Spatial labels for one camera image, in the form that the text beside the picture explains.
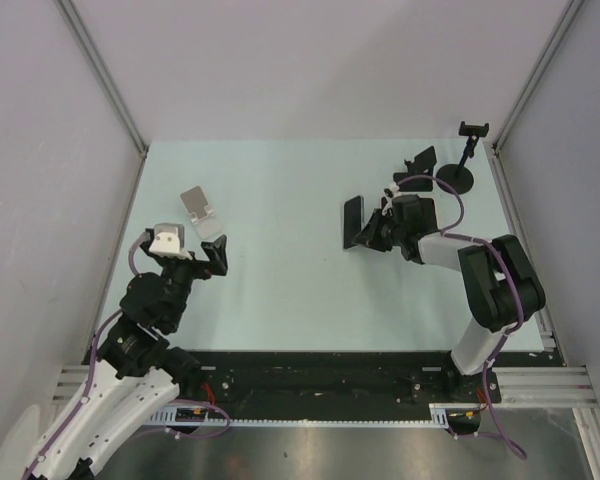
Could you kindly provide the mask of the black phone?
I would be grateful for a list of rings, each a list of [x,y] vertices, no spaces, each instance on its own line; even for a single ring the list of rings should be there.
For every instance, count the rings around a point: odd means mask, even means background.
[[[358,195],[344,203],[343,206],[343,249],[355,246],[354,239],[363,227],[364,201]]]

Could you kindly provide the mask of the black block phone stand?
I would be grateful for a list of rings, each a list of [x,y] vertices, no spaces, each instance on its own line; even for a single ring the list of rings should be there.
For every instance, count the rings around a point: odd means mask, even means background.
[[[404,161],[406,171],[393,174],[399,192],[432,192],[433,173],[437,164],[434,146],[417,154],[412,161]]]

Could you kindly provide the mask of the black round-base phone stand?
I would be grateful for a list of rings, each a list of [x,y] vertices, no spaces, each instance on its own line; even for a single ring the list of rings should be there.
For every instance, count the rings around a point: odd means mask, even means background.
[[[436,173],[438,185],[443,191],[463,195],[473,188],[474,176],[466,167],[466,163],[474,157],[479,141],[488,135],[489,130],[490,124],[488,122],[468,124],[462,121],[460,123],[458,135],[466,138],[461,158],[456,164],[442,166]]]

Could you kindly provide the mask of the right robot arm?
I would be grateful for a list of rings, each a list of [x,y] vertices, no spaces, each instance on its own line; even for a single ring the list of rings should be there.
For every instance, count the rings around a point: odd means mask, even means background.
[[[343,248],[354,247],[378,252],[397,248],[408,262],[461,274],[471,320],[441,376],[442,391],[453,401],[476,391],[475,375],[490,368],[508,336],[546,305],[544,288],[516,236],[485,240],[443,230],[431,198],[395,197],[374,209],[367,222],[363,199],[347,200]]]

